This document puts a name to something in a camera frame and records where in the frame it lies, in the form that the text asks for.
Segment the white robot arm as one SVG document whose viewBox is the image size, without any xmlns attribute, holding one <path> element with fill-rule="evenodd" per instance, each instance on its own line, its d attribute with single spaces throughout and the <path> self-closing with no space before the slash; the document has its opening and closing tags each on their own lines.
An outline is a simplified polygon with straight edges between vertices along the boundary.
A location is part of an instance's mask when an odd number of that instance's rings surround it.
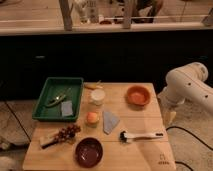
<svg viewBox="0 0 213 171">
<path fill-rule="evenodd" d="M 175 108 L 186 99 L 213 114 L 213 88 L 205 84 L 207 78 L 208 69 L 200 62 L 189 63 L 166 74 L 166 86 L 157 95 L 164 126 L 172 123 L 176 116 Z"/>
</svg>

